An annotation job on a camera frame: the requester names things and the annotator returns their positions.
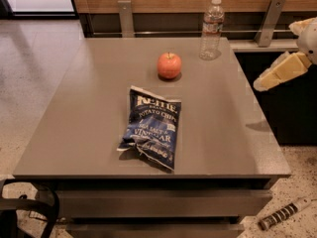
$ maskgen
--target bottle label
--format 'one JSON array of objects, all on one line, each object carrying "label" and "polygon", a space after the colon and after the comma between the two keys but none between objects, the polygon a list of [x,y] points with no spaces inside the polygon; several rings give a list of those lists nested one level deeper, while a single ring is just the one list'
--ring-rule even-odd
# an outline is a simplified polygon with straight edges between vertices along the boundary
[{"label": "bottle label", "polygon": [[203,33],[207,35],[220,34],[222,31],[222,22],[205,22],[203,23]]}]

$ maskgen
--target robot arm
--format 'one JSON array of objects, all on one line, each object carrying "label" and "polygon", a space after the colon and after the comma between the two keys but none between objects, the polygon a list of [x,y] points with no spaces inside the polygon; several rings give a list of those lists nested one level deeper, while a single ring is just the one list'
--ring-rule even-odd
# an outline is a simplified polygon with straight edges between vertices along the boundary
[{"label": "robot arm", "polygon": [[317,64],[317,18],[294,22],[289,28],[299,35],[297,46],[300,52],[279,56],[254,82],[255,90],[269,90],[306,73],[312,63]]}]

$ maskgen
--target black chair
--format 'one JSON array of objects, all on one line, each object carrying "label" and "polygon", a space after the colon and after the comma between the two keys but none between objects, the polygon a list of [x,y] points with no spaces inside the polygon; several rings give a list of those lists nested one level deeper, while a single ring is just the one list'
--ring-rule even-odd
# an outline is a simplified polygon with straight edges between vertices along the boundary
[{"label": "black chair", "polygon": [[59,212],[59,200],[54,191],[47,186],[40,185],[48,190],[53,197],[53,203],[26,199],[25,196],[19,198],[3,198],[3,187],[13,182],[27,182],[16,179],[0,180],[0,238],[34,238],[18,227],[17,210],[28,210],[38,212],[46,218],[47,225],[41,238],[49,238],[56,223]]}]

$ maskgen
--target blue chip bag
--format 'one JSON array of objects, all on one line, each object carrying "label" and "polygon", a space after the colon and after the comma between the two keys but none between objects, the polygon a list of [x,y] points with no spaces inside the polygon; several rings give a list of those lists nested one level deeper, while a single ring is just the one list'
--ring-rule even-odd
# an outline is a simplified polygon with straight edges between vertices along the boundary
[{"label": "blue chip bag", "polygon": [[129,125],[118,151],[135,148],[173,170],[180,107],[180,100],[167,100],[132,86]]}]

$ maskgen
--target speckled floor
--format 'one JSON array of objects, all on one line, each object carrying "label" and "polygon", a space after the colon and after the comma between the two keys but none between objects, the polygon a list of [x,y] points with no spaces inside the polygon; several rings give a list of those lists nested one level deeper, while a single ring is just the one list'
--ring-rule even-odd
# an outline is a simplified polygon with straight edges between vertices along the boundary
[{"label": "speckled floor", "polygon": [[[0,179],[11,176],[65,71],[84,40],[80,24],[67,21],[0,20]],[[282,147],[292,169],[290,178],[272,188],[273,200],[243,220],[239,238],[316,238],[317,201],[287,221],[261,231],[260,219],[302,196],[317,199],[317,147]],[[34,196],[28,184],[10,186],[4,196]],[[19,212],[20,224],[39,237],[45,223]],[[52,237],[71,237],[64,226]]]}]

